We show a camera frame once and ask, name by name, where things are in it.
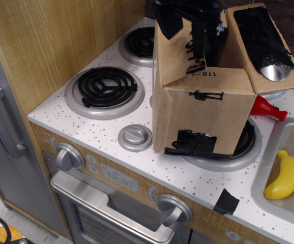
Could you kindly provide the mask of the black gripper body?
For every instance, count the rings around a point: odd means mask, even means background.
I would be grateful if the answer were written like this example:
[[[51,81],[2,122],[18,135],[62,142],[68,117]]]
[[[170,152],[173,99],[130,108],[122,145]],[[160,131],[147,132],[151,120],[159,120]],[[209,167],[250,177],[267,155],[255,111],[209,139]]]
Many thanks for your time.
[[[220,1],[151,1],[156,19],[185,18],[191,22],[219,18],[223,10]]]

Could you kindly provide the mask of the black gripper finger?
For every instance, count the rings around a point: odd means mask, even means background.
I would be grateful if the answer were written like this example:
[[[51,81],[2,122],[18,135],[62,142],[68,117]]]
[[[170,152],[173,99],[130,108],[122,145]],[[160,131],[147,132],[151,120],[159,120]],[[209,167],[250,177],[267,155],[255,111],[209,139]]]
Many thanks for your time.
[[[168,5],[152,5],[155,19],[166,39],[171,39],[183,28],[182,17]]]
[[[221,15],[210,15],[192,22],[192,51],[195,58],[204,58],[207,66],[217,65],[225,27]]]

